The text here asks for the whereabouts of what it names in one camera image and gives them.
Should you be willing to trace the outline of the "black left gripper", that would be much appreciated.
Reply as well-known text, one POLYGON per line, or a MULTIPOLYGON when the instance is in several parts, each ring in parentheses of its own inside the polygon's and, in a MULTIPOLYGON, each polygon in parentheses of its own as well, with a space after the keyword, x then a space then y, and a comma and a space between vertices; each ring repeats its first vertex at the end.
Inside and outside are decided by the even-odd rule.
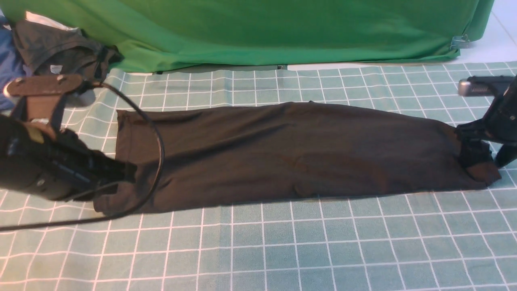
POLYGON ((92 201, 135 183, 137 166, 89 149, 70 130, 53 139, 1 116, 0 186, 50 201, 92 201))

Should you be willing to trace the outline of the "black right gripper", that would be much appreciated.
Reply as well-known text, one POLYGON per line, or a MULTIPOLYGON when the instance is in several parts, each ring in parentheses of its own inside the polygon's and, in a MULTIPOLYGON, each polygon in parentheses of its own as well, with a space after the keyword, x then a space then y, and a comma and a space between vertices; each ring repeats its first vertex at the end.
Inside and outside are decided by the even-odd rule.
POLYGON ((516 160, 516 77, 503 96, 493 97, 482 118, 458 125, 456 132, 464 139, 460 146, 460 165, 465 169, 479 164, 494 165, 490 145, 482 140, 503 144, 495 157, 497 168, 516 160))

